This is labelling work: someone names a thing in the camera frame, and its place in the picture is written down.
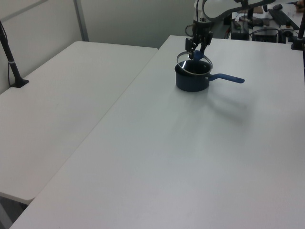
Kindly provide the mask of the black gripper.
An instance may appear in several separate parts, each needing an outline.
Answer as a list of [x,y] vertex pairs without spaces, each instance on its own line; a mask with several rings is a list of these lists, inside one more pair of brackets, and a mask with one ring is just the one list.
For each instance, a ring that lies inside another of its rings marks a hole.
[[212,22],[202,22],[202,21],[193,21],[193,28],[192,28],[192,37],[188,37],[185,39],[185,50],[189,53],[189,58],[194,58],[194,52],[198,46],[196,43],[196,39],[194,37],[201,36],[201,48],[200,52],[202,54],[205,53],[205,49],[207,46],[211,44],[213,33],[211,32]]

